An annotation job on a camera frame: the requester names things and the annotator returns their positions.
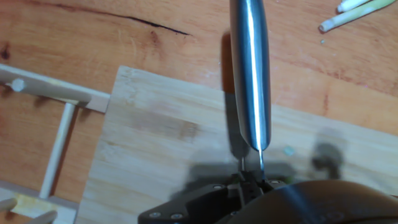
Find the needle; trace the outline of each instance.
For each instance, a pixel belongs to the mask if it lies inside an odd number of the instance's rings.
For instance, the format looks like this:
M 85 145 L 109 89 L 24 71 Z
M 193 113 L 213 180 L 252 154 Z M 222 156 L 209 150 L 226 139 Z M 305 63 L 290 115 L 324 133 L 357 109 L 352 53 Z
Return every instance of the needle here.
M 260 168 L 261 168 L 262 180 L 267 180 L 266 173 L 264 172 L 264 160 L 262 158 L 262 150 L 259 150 L 259 154 L 260 154 Z

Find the wooden table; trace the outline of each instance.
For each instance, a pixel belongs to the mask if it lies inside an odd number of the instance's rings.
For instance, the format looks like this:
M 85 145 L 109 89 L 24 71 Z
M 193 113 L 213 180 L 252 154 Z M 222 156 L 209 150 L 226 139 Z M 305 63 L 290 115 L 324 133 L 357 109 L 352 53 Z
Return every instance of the wooden table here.
M 272 103 L 398 135 L 398 4 L 321 34 L 338 4 L 265 1 Z M 228 30 L 228 0 L 1 0 L 0 63 L 108 93 L 120 65 L 233 91 Z M 1 180 L 40 189 L 62 111 L 0 86 Z M 103 115 L 75 119 L 54 194 L 79 202 Z

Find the mechanism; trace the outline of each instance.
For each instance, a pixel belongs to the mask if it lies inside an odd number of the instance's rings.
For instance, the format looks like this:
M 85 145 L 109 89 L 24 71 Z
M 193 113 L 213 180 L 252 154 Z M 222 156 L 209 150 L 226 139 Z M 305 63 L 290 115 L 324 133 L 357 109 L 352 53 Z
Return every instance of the mechanism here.
M 139 224 L 398 223 L 398 200 L 341 180 L 286 185 L 267 180 L 271 141 L 269 49 L 262 0 L 230 0 L 233 70 L 241 134 L 259 152 L 262 179 L 244 170 L 139 215 Z

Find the screw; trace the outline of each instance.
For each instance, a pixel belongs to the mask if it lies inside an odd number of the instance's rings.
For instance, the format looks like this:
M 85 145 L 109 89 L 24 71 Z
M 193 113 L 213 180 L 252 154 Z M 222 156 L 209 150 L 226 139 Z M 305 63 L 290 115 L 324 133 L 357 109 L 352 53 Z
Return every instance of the screw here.
M 182 217 L 183 217 L 182 214 L 176 213 L 176 214 L 173 214 L 170 218 L 171 218 L 171 219 L 180 219 L 180 218 L 182 218 Z
M 151 218 L 157 218 L 157 217 L 160 217 L 162 214 L 160 213 L 160 212 L 154 212 L 154 213 L 151 213 L 151 214 L 149 214 L 149 217 L 151 217 Z

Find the wooden board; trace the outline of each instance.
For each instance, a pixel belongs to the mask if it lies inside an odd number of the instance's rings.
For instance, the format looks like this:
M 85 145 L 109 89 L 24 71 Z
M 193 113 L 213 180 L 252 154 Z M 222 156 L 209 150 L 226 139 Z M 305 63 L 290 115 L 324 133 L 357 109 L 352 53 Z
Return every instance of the wooden board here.
M 265 1 L 272 102 L 398 135 L 398 4 L 319 33 L 339 3 Z M 107 93 L 120 64 L 231 91 L 228 11 L 228 0 L 2 0 L 0 63 Z M 1 180 L 40 190 L 62 111 L 0 86 Z M 103 120 L 79 110 L 56 196 L 81 200 Z
M 335 165 L 323 164 L 329 178 L 398 194 L 397 144 L 397 136 L 274 105 L 266 174 L 321 179 L 312 161 L 322 157 Z M 179 192 L 236 172 L 245 148 L 233 95 L 120 67 L 77 223 L 135 223 Z M 247 162 L 259 169 L 255 151 Z

